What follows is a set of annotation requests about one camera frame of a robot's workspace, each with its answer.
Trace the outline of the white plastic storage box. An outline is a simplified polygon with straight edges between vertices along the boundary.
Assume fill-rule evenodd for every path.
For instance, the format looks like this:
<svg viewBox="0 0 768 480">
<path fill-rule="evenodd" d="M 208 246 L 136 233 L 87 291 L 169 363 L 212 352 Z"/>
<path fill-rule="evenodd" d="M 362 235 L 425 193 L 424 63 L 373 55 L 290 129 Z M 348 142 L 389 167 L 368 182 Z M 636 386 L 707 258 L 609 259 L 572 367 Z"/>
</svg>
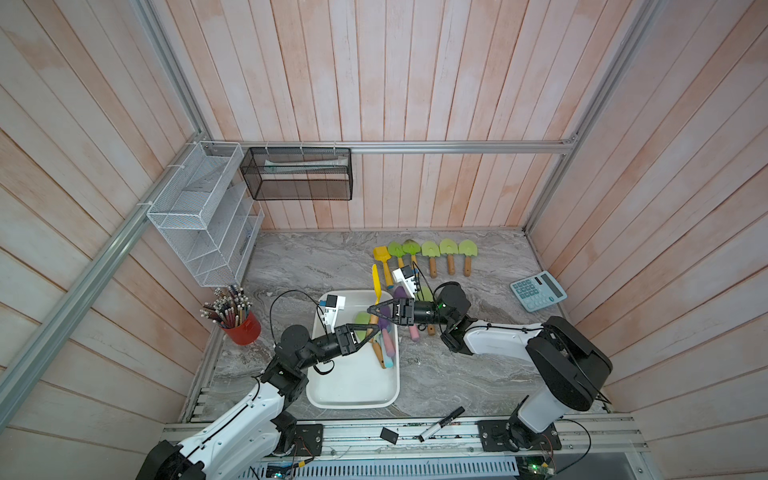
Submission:
<svg viewBox="0 0 768 480">
<path fill-rule="evenodd" d="M 400 393 L 398 328 L 391 325 L 396 348 L 392 368 L 382 369 L 369 344 L 349 356 L 338 357 L 332 365 L 320 365 L 323 372 L 307 371 L 309 402 L 323 409 L 368 409 L 391 405 Z"/>
</svg>

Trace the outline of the green shovel yellow handle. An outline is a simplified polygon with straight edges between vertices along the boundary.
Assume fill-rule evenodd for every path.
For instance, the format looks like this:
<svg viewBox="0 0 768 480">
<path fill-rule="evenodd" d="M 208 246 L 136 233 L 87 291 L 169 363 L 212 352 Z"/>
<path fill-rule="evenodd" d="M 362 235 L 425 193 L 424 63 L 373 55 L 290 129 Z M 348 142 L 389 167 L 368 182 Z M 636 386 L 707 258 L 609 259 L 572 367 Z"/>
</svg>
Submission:
<svg viewBox="0 0 768 480">
<path fill-rule="evenodd" d="M 389 245 L 387 246 L 387 251 L 390 256 L 394 257 L 397 260 L 397 264 L 399 268 L 403 268 L 405 266 L 405 262 L 403 260 L 405 251 L 401 243 L 397 241 L 390 242 Z"/>
</svg>

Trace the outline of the green shovel orange handle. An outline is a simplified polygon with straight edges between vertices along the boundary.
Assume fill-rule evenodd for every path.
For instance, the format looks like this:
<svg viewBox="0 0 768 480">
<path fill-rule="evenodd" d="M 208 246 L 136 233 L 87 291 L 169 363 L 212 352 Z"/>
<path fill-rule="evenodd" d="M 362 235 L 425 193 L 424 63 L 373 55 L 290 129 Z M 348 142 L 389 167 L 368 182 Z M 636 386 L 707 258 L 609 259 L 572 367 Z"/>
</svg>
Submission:
<svg viewBox="0 0 768 480">
<path fill-rule="evenodd" d="M 413 239 L 407 239 L 403 242 L 402 248 L 409 257 L 409 264 L 418 264 L 417 256 L 421 252 L 421 245 Z"/>
</svg>

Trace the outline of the yellow square shovel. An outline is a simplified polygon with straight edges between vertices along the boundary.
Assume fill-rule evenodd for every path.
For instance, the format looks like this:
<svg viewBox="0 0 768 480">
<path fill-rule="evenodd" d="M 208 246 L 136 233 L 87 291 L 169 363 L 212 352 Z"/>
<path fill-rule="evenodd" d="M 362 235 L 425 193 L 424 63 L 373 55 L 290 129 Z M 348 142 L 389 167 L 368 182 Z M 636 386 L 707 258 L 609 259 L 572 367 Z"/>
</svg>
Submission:
<svg viewBox="0 0 768 480">
<path fill-rule="evenodd" d="M 377 262 L 382 264 L 386 287 L 388 289 L 392 288 L 394 282 L 389 267 L 389 260 L 391 259 L 391 255 L 388 251 L 388 248 L 385 246 L 375 247 L 373 250 L 373 256 Z"/>
</svg>

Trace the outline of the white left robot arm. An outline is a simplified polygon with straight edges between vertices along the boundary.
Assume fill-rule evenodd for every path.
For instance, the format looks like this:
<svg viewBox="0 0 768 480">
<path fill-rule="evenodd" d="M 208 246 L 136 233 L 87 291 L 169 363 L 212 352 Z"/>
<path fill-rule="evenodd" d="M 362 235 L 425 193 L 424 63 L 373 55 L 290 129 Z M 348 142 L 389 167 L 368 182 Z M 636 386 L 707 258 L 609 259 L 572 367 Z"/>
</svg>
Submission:
<svg viewBox="0 0 768 480">
<path fill-rule="evenodd" d="M 286 412 L 308 384 L 306 370 L 362 349 L 376 324 L 344 324 L 312 339 L 302 325 L 288 327 L 253 389 L 216 421 L 177 444 L 159 442 L 139 479 L 230 479 L 252 463 L 289 448 L 296 419 Z"/>
</svg>

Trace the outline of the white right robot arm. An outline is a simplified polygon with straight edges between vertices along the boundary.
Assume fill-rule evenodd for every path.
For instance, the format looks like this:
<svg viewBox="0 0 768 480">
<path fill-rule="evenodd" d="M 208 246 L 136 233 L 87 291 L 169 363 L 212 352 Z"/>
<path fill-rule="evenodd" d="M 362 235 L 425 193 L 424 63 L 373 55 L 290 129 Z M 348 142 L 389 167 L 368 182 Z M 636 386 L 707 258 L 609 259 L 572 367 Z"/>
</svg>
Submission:
<svg viewBox="0 0 768 480">
<path fill-rule="evenodd" d="M 453 353 L 500 355 L 531 362 L 544 386 L 525 397 L 500 433 L 488 436 L 513 452 L 539 445 L 568 411 L 588 411 L 613 370 L 609 358 L 560 316 L 529 325 L 497 324 L 469 316 L 471 303 L 460 284 L 440 286 L 431 301 L 392 299 L 367 312 L 391 324 L 434 324 Z"/>
</svg>

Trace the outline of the large green shovel blade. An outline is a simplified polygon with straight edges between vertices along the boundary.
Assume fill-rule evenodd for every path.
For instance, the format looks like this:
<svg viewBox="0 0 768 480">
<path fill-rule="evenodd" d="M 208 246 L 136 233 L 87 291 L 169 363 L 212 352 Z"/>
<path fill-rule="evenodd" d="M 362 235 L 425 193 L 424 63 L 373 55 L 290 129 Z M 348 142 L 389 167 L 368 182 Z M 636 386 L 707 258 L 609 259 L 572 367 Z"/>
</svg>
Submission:
<svg viewBox="0 0 768 480">
<path fill-rule="evenodd" d="M 422 301 L 426 302 L 433 302 L 434 296 L 432 291 L 428 287 L 423 287 L 421 292 L 419 293 L 419 298 Z M 427 324 L 426 325 L 426 331 L 429 336 L 435 336 L 436 335 L 436 329 L 434 324 Z"/>
</svg>

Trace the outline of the green shovel wooden handle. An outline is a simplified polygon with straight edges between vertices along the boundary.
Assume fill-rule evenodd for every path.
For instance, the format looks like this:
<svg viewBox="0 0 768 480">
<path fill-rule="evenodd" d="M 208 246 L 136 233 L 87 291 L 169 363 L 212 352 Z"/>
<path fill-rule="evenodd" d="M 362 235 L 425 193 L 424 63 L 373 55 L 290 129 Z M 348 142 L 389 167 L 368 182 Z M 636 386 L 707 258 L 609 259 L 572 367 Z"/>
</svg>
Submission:
<svg viewBox="0 0 768 480">
<path fill-rule="evenodd" d="M 421 253 L 429 261 L 429 272 L 432 278 L 438 276 L 437 272 L 437 259 L 441 256 L 441 251 L 437 243 L 434 241 L 425 241 L 421 245 Z"/>
<path fill-rule="evenodd" d="M 478 247 L 472 240 L 463 240 L 459 243 L 458 250 L 464 256 L 464 276 L 470 277 L 472 274 L 472 260 L 478 255 Z"/>
<path fill-rule="evenodd" d="M 441 255 L 446 258 L 448 274 L 454 275 L 456 273 L 454 256 L 458 254 L 457 243 L 452 239 L 445 238 L 440 241 L 439 249 Z"/>
</svg>

